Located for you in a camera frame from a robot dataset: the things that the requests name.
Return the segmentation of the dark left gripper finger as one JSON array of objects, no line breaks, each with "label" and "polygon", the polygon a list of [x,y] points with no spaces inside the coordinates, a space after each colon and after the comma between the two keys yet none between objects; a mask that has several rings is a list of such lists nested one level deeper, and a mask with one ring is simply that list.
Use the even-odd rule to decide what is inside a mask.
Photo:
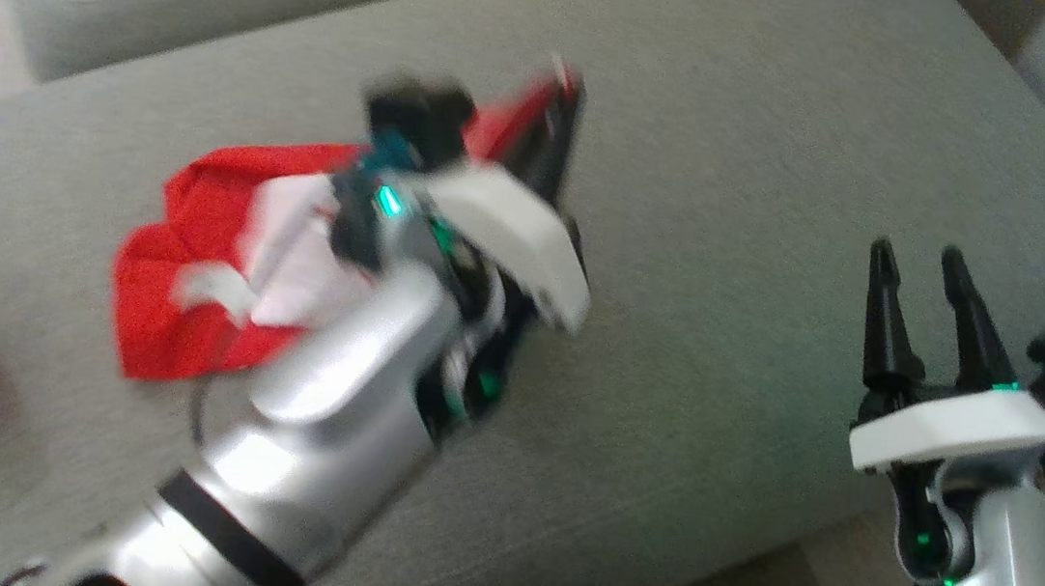
[{"label": "dark left gripper finger", "polygon": [[537,109],[522,115],[521,128],[503,151],[502,166],[534,193],[554,195],[554,153],[560,125],[562,97],[549,92]]},{"label": "dark left gripper finger", "polygon": [[557,95],[549,113],[551,141],[543,170],[541,194],[556,209],[563,196],[571,155],[584,116],[586,87],[581,75],[564,70],[557,75]]}]

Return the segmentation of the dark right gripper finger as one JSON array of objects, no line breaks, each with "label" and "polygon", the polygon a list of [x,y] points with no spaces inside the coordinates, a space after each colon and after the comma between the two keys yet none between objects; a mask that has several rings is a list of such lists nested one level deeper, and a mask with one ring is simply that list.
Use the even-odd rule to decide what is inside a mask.
[{"label": "dark right gripper finger", "polygon": [[868,263],[861,380],[868,389],[911,392],[922,383],[924,364],[912,351],[900,307],[901,276],[889,239],[875,238]]},{"label": "dark right gripper finger", "polygon": [[958,247],[946,247],[940,263],[946,301],[957,327],[958,367],[953,386],[970,393],[993,388],[1017,390],[1015,368],[963,256]]}]

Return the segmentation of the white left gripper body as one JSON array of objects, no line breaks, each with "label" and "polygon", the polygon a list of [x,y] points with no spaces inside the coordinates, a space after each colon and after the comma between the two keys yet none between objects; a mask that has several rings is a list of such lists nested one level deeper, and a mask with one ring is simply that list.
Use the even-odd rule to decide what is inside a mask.
[{"label": "white left gripper body", "polygon": [[508,169],[456,162],[407,185],[454,233],[515,280],[559,331],[584,324],[590,289],[565,218]]}]

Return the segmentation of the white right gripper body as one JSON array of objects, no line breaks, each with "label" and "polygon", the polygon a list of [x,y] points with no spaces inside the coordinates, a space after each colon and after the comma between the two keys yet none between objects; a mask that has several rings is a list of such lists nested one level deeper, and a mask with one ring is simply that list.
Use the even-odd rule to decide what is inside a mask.
[{"label": "white right gripper body", "polygon": [[856,425],[847,445],[859,471],[938,460],[1024,477],[1045,455],[1045,406],[1026,390],[946,397]]}]

